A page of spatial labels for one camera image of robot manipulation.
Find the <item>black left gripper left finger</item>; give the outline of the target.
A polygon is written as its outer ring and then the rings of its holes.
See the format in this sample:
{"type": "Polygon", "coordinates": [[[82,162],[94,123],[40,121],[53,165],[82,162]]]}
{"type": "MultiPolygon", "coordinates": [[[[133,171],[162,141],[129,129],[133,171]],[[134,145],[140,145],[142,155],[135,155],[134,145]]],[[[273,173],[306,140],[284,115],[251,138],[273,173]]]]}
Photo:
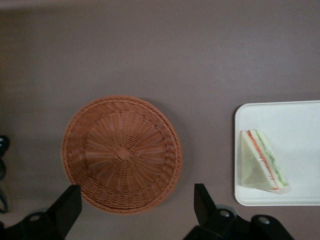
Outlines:
{"type": "Polygon", "coordinates": [[[0,223],[2,240],[64,240],[82,211],[81,187],[70,185],[46,210],[24,217],[5,227],[0,223]]]}

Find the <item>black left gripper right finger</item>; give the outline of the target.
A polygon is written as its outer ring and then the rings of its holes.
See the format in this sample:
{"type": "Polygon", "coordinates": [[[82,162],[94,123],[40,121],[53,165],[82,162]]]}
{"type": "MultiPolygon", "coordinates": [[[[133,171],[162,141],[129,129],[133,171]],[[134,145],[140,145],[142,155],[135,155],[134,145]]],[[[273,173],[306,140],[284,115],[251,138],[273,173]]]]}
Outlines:
{"type": "Polygon", "coordinates": [[[233,208],[217,207],[202,183],[194,185],[193,208],[198,221],[186,240],[292,240],[276,218],[255,215],[243,219],[233,208]]]}

